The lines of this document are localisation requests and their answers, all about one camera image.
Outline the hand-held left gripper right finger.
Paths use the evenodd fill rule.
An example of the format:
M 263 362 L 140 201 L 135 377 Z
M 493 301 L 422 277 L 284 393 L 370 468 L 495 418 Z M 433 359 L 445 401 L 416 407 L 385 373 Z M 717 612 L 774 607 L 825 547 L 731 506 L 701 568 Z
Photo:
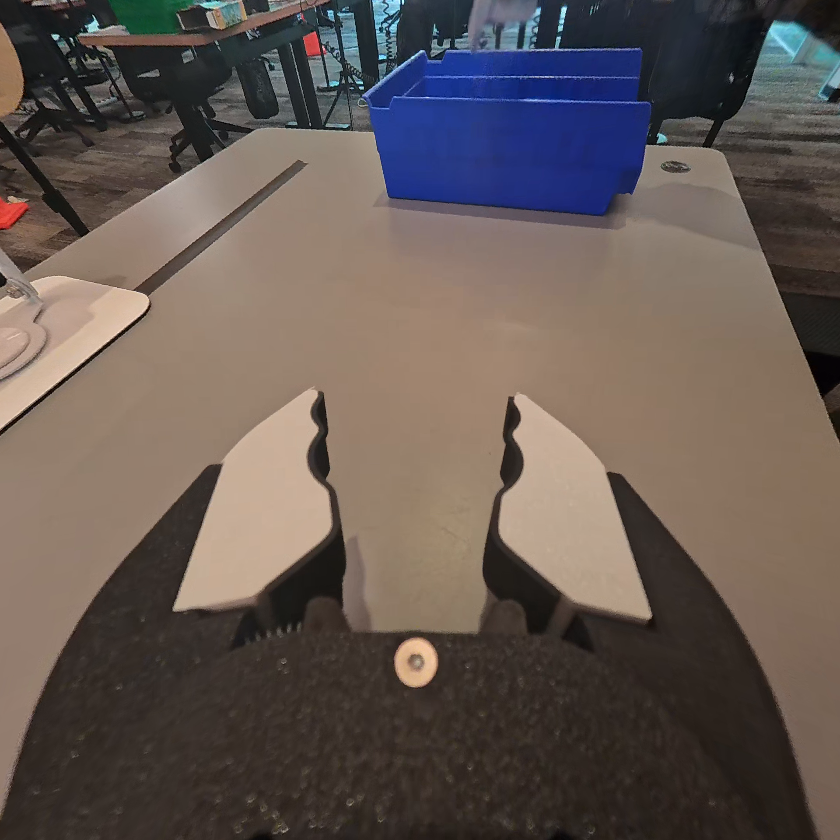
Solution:
M 519 604 L 529 634 L 579 616 L 645 627 L 653 610 L 603 462 L 524 393 L 507 399 L 501 486 L 491 508 L 484 582 Z

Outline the blue plastic bin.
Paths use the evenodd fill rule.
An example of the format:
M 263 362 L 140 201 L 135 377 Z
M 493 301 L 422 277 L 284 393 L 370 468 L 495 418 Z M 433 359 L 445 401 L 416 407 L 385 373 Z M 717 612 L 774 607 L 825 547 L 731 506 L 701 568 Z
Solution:
M 643 51 L 419 51 L 364 94 L 402 200 L 602 216 L 632 194 L 651 115 Z

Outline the black bag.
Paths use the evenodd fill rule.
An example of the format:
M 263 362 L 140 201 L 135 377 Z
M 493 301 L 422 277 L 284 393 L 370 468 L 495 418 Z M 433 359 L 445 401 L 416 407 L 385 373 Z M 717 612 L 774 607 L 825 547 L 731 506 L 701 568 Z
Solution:
M 241 62 L 236 72 L 245 96 L 245 105 L 257 120 L 276 117 L 280 106 L 266 63 L 261 57 Z

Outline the green plastic bin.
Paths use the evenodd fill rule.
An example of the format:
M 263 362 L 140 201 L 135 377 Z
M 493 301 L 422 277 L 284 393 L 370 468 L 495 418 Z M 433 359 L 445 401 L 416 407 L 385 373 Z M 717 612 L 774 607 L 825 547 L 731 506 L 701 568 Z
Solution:
M 119 24 L 131 35 L 174 35 L 182 32 L 178 13 L 194 1 L 109 1 Z

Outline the black tripod stand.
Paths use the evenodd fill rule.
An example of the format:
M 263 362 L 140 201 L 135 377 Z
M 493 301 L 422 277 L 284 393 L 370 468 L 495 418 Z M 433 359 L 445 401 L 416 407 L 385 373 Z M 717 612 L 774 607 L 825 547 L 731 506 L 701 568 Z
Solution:
M 318 47 L 321 50 L 321 58 L 323 60 L 325 60 L 326 55 L 331 56 L 335 60 L 339 66 L 339 74 L 337 80 L 330 80 L 329 73 L 324 68 L 325 88 L 333 96 L 326 114 L 322 116 L 322 128 L 331 131 L 352 132 L 355 131 L 354 108 L 361 97 L 362 88 L 358 84 L 360 80 L 357 78 L 358 74 L 354 72 L 345 57 L 342 37 L 343 25 L 340 19 L 339 4 L 338 2 L 331 1 L 327 3 L 327 7 L 331 14 L 329 20 L 333 39 L 337 41 L 337 45 L 333 45 L 328 39 L 323 40 L 320 34 L 320 26 L 318 26 Z M 348 122 L 335 122 L 333 120 L 335 110 L 341 100 L 344 100 L 347 106 Z

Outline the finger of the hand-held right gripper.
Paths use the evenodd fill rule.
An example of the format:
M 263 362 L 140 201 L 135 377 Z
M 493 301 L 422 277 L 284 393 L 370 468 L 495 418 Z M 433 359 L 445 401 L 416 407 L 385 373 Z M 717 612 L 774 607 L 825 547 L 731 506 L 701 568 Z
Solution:
M 488 27 L 525 24 L 535 13 L 535 1 L 473 1 L 468 20 L 468 45 L 480 49 Z

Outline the black swivel office chair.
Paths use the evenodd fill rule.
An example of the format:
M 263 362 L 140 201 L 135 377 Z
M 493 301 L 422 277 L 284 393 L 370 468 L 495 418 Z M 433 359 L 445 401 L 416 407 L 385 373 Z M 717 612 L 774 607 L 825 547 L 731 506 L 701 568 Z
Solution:
M 191 48 L 130 46 L 110 48 L 129 91 L 142 103 L 167 102 L 181 121 L 182 130 L 171 137 L 170 170 L 179 174 L 180 155 L 193 148 L 200 162 L 226 148 L 229 134 L 251 133 L 251 128 L 221 121 L 210 105 L 231 78 L 233 70 L 215 44 Z

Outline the black office chair seat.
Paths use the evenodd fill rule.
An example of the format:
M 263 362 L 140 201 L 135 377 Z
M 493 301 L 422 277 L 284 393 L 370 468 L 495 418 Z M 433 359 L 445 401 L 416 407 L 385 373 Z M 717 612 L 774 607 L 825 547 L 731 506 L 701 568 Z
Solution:
M 839 298 L 790 291 L 781 298 L 817 390 L 826 397 L 839 384 Z

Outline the black chair with thin legs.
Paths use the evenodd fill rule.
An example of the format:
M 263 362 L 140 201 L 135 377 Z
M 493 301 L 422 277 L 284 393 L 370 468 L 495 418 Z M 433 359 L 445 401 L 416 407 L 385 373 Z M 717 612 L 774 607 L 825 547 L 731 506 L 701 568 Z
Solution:
M 667 120 L 705 119 L 703 141 L 714 144 L 722 125 L 746 98 L 771 25 L 768 2 L 565 2 L 563 49 L 638 48 L 638 97 L 651 105 L 648 144 L 664 144 Z

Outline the wooden top office desk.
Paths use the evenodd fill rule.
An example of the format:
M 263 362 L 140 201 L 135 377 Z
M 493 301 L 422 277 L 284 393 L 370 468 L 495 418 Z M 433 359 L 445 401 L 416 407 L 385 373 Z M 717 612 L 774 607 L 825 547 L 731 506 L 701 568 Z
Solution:
M 310 12 L 309 18 L 306 18 L 299 5 L 293 3 L 273 12 L 247 17 L 244 23 L 221 31 L 131 35 L 120 31 L 118 27 L 109 27 L 82 35 L 79 40 L 84 46 L 109 51 L 112 46 L 191 48 L 215 43 L 232 68 L 232 76 L 236 77 L 236 66 L 241 62 L 257 57 L 263 59 L 270 52 L 275 53 L 286 79 L 287 93 L 295 116 L 290 126 L 322 130 L 318 95 L 303 45 L 304 36 L 312 31 L 310 21 L 314 21 L 314 12 Z

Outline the small printed cardboard box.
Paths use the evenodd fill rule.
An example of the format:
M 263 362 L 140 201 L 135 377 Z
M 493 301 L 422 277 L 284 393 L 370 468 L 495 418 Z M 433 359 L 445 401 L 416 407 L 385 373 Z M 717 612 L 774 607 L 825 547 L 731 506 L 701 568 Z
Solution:
M 243 1 L 202 1 L 179 9 L 176 19 L 182 31 L 221 31 L 244 23 L 248 17 Z

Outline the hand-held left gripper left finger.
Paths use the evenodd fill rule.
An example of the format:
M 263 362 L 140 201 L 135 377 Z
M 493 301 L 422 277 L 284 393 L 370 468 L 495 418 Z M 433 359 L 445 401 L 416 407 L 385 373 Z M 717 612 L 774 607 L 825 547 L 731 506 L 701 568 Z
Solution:
M 261 631 L 344 630 L 344 540 L 324 394 L 308 389 L 225 456 L 174 613 L 245 611 Z

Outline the black tripod leg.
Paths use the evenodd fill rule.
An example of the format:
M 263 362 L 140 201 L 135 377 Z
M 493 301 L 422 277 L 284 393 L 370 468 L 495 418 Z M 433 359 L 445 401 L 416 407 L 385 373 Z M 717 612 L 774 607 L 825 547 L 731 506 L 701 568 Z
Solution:
M 18 138 L 13 135 L 10 130 L 1 123 L 1 141 L 17 159 L 17 161 L 24 167 L 26 172 L 34 179 L 41 190 L 41 197 L 43 202 L 54 213 L 60 215 L 79 237 L 89 234 L 89 228 L 85 225 L 78 216 L 75 209 L 70 205 L 65 196 L 59 191 L 49 178 L 44 174 L 31 158 L 29 153 L 25 150 Z

